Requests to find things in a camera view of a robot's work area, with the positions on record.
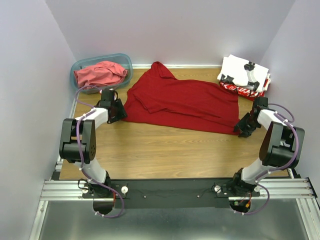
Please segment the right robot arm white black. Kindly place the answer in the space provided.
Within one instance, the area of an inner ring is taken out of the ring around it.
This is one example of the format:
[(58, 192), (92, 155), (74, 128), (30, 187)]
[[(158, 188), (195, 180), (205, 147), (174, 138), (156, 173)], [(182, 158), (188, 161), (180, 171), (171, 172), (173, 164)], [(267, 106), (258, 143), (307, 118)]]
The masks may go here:
[(273, 172), (294, 168), (300, 160), (305, 130), (293, 126), (293, 119), (286, 119), (270, 105), (268, 98), (256, 98), (251, 111), (233, 128), (242, 138), (251, 136), (257, 128), (266, 129), (258, 158), (233, 175), (228, 189), (236, 196), (253, 192), (262, 179)]

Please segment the dark red t shirt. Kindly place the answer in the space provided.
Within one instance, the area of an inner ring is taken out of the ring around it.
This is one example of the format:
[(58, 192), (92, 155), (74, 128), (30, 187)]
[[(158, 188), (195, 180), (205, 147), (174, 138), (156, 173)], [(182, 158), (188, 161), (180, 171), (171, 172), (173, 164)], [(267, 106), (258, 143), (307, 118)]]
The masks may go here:
[(177, 79), (154, 62), (127, 91), (126, 122), (238, 135), (238, 96), (219, 84)]

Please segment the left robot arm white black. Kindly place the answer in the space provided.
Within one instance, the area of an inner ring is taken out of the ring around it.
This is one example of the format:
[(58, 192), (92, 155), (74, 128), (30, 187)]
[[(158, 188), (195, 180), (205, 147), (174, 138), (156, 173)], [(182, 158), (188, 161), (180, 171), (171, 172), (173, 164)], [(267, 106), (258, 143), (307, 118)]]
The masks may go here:
[(117, 91), (105, 89), (100, 91), (100, 100), (91, 106), (89, 112), (62, 122), (59, 156), (76, 165), (87, 178), (87, 185), (93, 186), (93, 191), (101, 198), (120, 194), (112, 188), (109, 173), (97, 160), (96, 130), (101, 125), (118, 122), (127, 116)]

